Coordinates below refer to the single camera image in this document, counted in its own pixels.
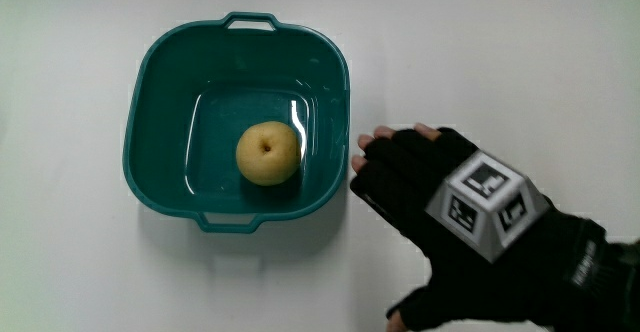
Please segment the person's right hand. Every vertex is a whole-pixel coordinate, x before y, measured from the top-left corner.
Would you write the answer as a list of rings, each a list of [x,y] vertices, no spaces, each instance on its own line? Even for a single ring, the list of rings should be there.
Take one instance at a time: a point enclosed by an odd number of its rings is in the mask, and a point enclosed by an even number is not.
[[[387,313],[389,331],[446,323],[530,321],[554,331],[639,328],[639,245],[610,243],[594,221],[552,207],[489,263],[425,209],[443,179],[477,151],[457,131],[379,126],[357,142],[351,190],[431,265],[428,283]]]

